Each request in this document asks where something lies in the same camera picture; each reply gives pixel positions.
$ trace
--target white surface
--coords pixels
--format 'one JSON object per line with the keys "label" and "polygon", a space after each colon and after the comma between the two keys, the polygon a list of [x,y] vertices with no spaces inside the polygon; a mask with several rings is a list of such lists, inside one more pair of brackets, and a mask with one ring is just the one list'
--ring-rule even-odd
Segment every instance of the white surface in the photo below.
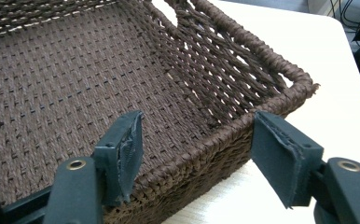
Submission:
{"label": "white surface", "polygon": [[[360,162],[360,76],[340,23],[311,14],[211,2],[321,84],[287,120],[325,148],[324,160]],[[166,3],[153,3],[176,24]],[[249,161],[164,223],[314,223],[313,207],[285,210]]]}

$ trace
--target black cable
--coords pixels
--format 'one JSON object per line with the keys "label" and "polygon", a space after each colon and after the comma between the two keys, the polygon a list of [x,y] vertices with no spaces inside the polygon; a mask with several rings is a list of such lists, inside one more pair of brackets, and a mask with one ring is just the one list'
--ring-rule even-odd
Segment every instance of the black cable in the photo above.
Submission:
{"label": "black cable", "polygon": [[355,26],[355,25],[350,25],[346,22],[346,17],[345,17],[345,14],[346,14],[346,11],[348,10],[349,8],[349,5],[351,4],[353,0],[350,0],[350,1],[347,1],[346,4],[345,4],[345,7],[343,8],[342,10],[342,5],[341,5],[341,1],[339,0],[339,18],[340,18],[340,22],[345,25],[346,27],[349,27],[351,29],[357,29],[358,26]]}
{"label": "black cable", "polygon": [[334,19],[336,19],[336,17],[335,17],[335,7],[334,7],[334,3],[332,2],[332,0],[329,0],[329,2],[331,3],[332,17],[333,17]]}
{"label": "black cable", "polygon": [[346,12],[348,11],[348,8],[349,8],[349,6],[351,5],[352,1],[353,1],[353,0],[346,2],[345,8],[343,9],[343,19],[346,20],[346,21],[348,21],[348,22],[355,23],[355,24],[358,25],[358,24],[360,24],[360,21],[351,21],[351,20],[349,20],[349,19],[346,17]]}

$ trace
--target clamp jaw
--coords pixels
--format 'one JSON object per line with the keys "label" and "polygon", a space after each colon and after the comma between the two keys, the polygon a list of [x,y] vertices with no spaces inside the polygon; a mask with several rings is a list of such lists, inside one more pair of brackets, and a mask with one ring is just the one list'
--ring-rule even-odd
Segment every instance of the clamp jaw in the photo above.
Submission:
{"label": "clamp jaw", "polygon": [[0,206],[0,224],[103,223],[102,205],[130,201],[142,157],[142,112],[132,111],[116,120],[91,157],[63,162],[52,186]]}
{"label": "clamp jaw", "polygon": [[360,224],[360,163],[322,161],[323,148],[279,116],[255,114],[252,158],[284,206],[317,203],[317,224]]}

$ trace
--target brown woven basket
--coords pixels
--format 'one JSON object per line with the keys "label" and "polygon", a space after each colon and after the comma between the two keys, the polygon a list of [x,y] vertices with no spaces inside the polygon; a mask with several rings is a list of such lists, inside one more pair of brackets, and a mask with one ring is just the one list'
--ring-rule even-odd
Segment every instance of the brown woven basket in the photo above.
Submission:
{"label": "brown woven basket", "polygon": [[[108,223],[160,223],[250,158],[253,112],[286,116],[317,89],[205,0],[0,1],[0,200],[50,185],[121,114],[144,111],[132,201]],[[287,87],[285,79],[292,82]]]}

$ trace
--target wicker basket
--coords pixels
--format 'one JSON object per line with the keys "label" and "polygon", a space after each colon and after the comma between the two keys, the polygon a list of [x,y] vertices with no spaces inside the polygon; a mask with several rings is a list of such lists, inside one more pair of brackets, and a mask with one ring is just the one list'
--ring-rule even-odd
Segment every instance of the wicker basket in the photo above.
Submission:
{"label": "wicker basket", "polygon": [[132,201],[105,221],[159,223],[249,160],[254,111],[286,116],[313,95],[308,74],[191,2],[168,1],[174,26],[150,1],[0,1],[3,204],[50,185],[58,164],[90,155],[119,115],[140,109]]}

